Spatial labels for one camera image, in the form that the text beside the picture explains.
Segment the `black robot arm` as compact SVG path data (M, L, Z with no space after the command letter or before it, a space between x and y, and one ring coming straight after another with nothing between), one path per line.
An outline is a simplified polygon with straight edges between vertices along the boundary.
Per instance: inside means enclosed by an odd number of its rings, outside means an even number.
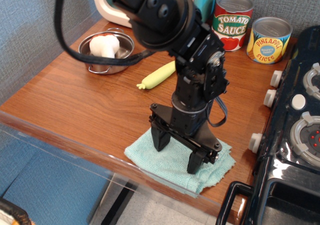
M202 21L192 0L112 0L145 48L175 58L177 84L171 106L152 104L151 134L157 151L171 138L191 149L187 172L214 163L222 145L210 130L212 105L229 84L223 43Z

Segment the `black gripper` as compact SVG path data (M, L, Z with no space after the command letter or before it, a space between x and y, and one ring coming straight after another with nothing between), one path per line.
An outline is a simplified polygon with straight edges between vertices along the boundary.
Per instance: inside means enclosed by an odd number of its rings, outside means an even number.
M208 118L212 105L209 102L196 113L158 103L150 106L152 114L149 121L154 148L162 151L171 137L190 148L193 152L189 156L188 174L195 174L203 163L213 164L222 150L222 145L209 129Z

